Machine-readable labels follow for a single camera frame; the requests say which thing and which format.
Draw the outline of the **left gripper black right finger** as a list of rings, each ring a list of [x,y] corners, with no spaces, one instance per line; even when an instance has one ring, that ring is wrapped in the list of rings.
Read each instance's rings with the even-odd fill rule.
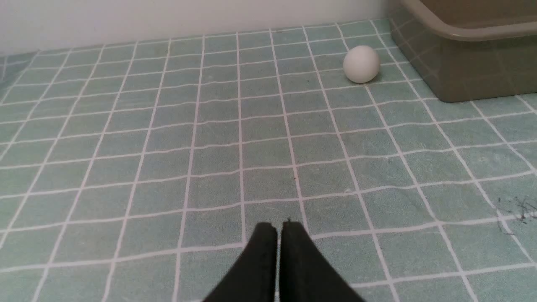
[[[317,249],[300,222],[285,221],[281,231],[281,302],[363,302]]]

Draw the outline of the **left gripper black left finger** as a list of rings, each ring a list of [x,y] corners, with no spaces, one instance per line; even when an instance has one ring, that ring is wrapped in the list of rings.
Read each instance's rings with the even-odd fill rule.
[[[276,292],[278,233],[259,222],[246,247],[205,302],[273,302]]]

